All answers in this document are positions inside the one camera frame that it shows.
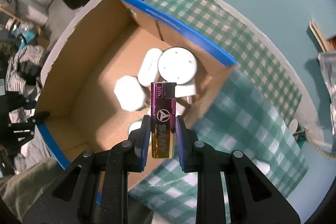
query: box flap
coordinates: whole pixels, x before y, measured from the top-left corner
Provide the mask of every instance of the box flap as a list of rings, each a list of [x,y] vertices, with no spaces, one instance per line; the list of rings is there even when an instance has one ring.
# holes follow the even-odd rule
[[[170,15],[161,12],[160,10],[150,6],[142,0],[122,0],[130,5],[138,8],[144,13],[150,15],[154,19],[167,24],[173,30],[180,33],[185,38],[191,40],[194,44],[201,47],[203,50],[211,54],[224,66],[229,67],[236,63],[234,58],[232,58],[226,51],[214,44],[212,41],[207,39],[205,36],[199,34],[195,30],[191,29],[189,26],[178,21],[177,19],[171,17]]]

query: sany logo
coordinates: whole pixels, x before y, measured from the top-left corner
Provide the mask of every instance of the sany logo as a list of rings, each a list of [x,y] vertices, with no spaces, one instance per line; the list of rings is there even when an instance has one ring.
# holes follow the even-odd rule
[[[157,119],[160,121],[160,122],[166,122],[168,121],[170,118],[170,113],[168,110],[166,109],[161,109],[158,111],[157,113]]]
[[[159,124],[159,150],[166,152],[166,125]]]
[[[157,112],[157,119],[160,122],[166,122],[170,118],[170,113],[166,109],[160,109]],[[159,150],[162,152],[166,152],[166,130],[167,127],[165,124],[159,124],[159,139],[158,139],[158,144],[159,144]]]

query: striped cloth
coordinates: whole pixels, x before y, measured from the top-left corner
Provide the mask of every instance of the striped cloth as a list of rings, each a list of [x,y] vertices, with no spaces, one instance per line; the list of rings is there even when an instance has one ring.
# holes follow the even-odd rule
[[[19,67],[24,62],[31,62],[36,66],[42,67],[46,54],[47,51],[41,46],[27,45],[12,56],[8,62],[6,90],[19,91],[27,99],[35,100],[41,89],[38,83],[36,85],[28,85],[26,80],[19,76]]]

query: white plug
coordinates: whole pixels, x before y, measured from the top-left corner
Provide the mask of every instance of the white plug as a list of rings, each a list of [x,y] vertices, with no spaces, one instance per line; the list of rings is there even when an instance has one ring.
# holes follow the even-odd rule
[[[186,84],[183,85],[177,85],[175,87],[175,97],[181,98],[181,97],[188,97],[196,95],[196,84],[195,84],[195,78],[193,78],[191,81],[189,81]]]
[[[258,167],[258,169],[264,174],[267,175],[268,172],[270,171],[271,167],[269,166],[268,163],[264,161],[260,161],[257,159],[252,160],[252,162]]]
[[[136,111],[143,107],[146,94],[136,77],[125,75],[115,83],[114,93],[122,109]]]
[[[167,82],[185,84],[194,78],[197,62],[194,55],[185,48],[173,47],[159,58],[159,73]]]
[[[178,102],[176,102],[176,110],[175,110],[175,116],[177,115],[183,115],[183,112],[185,111],[185,107]],[[151,115],[151,108],[149,108],[147,114]]]
[[[162,50],[151,48],[145,55],[141,64],[138,80],[143,86],[150,86],[152,82],[156,82],[159,78],[158,61],[162,54]]]

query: green checkered tablecloth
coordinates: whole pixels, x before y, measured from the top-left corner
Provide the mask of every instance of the green checkered tablecloth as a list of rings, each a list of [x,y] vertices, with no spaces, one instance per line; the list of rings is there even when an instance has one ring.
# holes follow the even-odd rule
[[[301,93],[278,59],[255,34],[214,0],[146,0],[155,8],[192,27],[231,54],[237,67],[279,111],[287,125]]]
[[[194,126],[198,138],[215,149],[243,151],[270,164],[268,179],[287,197],[308,170],[305,158],[282,117],[255,85],[235,69],[205,116]],[[229,203],[223,183],[226,220]],[[129,194],[176,223],[195,223],[197,173],[185,174],[177,151]]]

